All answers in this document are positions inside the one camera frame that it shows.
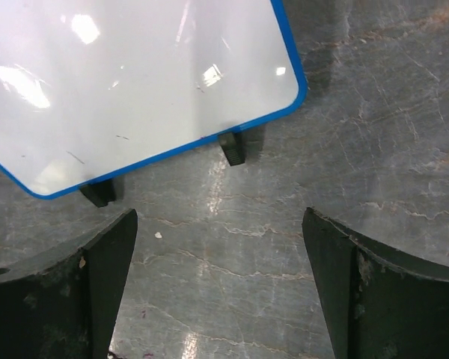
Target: glossy white surface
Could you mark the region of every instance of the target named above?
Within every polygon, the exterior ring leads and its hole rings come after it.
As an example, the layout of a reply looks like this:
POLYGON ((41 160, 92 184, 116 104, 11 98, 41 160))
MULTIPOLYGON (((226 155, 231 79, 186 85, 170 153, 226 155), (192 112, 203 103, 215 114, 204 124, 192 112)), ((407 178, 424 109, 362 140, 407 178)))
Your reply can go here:
POLYGON ((269 0, 0 0, 0 165, 49 196, 290 106, 269 0))

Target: floor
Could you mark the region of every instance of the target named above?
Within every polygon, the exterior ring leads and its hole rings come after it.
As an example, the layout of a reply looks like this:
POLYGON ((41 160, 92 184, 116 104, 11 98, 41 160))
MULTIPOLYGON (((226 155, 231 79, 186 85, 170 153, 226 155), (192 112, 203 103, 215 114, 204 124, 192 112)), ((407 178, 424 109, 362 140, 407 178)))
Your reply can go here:
POLYGON ((449 266, 449 1, 286 0, 309 88, 294 114, 122 178, 124 199, 29 197, 0 172, 0 266, 125 208, 139 231, 112 351, 333 358, 300 224, 307 206, 449 266))

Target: gray marble floor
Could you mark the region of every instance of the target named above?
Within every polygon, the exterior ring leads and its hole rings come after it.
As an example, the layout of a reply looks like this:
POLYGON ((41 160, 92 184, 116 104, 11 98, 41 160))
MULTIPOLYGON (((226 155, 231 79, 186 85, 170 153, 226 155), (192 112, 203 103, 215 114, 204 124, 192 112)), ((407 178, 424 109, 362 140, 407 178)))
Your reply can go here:
POLYGON ((449 1, 286 0, 309 80, 294 114, 127 174, 125 197, 36 200, 0 173, 0 266, 139 214, 112 350, 333 358, 300 233, 306 206, 449 266, 449 1))

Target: blue trim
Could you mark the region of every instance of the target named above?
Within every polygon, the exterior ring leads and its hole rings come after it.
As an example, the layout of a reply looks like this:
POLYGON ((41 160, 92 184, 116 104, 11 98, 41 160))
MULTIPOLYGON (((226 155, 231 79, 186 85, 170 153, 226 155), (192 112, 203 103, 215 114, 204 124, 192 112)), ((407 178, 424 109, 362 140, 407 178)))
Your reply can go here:
MULTIPOLYGON (((296 49, 296 44, 294 43, 290 24, 287 21, 287 16, 286 16, 286 12, 284 10, 283 2, 282 2, 282 0, 270 0, 270 1, 271 1, 273 10, 275 11, 275 15, 276 15, 276 19, 278 20, 279 28, 283 35, 284 43, 287 48, 287 53, 290 56, 291 65, 293 66, 293 70, 294 70, 294 73, 296 76, 296 81, 298 82, 298 95, 296 96, 293 103, 286 108, 283 108, 279 111, 272 112, 271 114, 267 114, 266 116, 262 116, 257 119, 248 121, 246 123, 243 123, 242 125, 235 126, 231 129, 227 129, 226 131, 222 131, 220 133, 229 132, 229 131, 244 131, 246 129, 250 129, 251 127, 259 126, 259 125, 262 125, 271 120, 275 120, 279 117, 286 116, 286 115, 294 112, 305 100, 306 93, 308 92, 308 83, 306 82, 305 74, 303 72, 302 65, 301 65, 301 59, 299 58, 298 50, 296 49)), ((168 157, 175 156, 175 155, 185 152, 187 150, 191 150, 193 148, 202 146, 204 144, 208 144, 210 142, 217 141, 218 135, 220 133, 210 135, 205 138, 201 138, 201 139, 194 141, 190 144, 185 144, 184 146, 177 147, 173 150, 169 150, 167 152, 161 153, 154 157, 150 157, 149 159, 145 159, 145 160, 137 162, 133 165, 126 166, 125 168, 121 168, 120 170, 113 171, 109 174, 104 174, 103 176, 80 183, 79 185, 75 185, 73 187, 66 188, 62 191, 55 192, 54 194, 41 195, 41 194, 34 193, 29 188, 25 187, 25 185, 23 185, 23 183, 21 183, 17 178, 15 178, 2 165, 0 165, 0 170, 2 170, 5 174, 7 174, 18 186, 20 186, 23 190, 25 190, 28 194, 32 195, 33 197, 40 198, 42 200, 52 200, 57 197, 63 196, 64 194, 68 194, 72 191, 75 191, 82 185, 89 184, 89 183, 95 183, 95 182, 101 182, 103 180, 108 180, 110 178, 120 176, 121 174, 125 174, 132 170, 135 170, 136 168, 140 168, 145 165, 149 165, 151 163, 160 161, 162 159, 166 159, 168 157)))

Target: black object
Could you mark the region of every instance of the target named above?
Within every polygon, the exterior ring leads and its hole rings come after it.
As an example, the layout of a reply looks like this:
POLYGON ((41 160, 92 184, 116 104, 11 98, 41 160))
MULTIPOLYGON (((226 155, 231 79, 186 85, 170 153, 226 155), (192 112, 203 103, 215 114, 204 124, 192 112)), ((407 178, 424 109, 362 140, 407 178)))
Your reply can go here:
POLYGON ((0 358, 106 359, 136 231, 129 210, 98 234, 0 269, 0 358))
POLYGON ((241 132, 226 132, 218 135, 218 142, 230 166, 245 163, 245 146, 241 132))
POLYGON ((449 359, 449 267, 309 208, 302 232, 336 359, 449 359))
POLYGON ((97 207, 106 207, 109 202, 117 200, 113 179, 83 185, 80 192, 97 207))

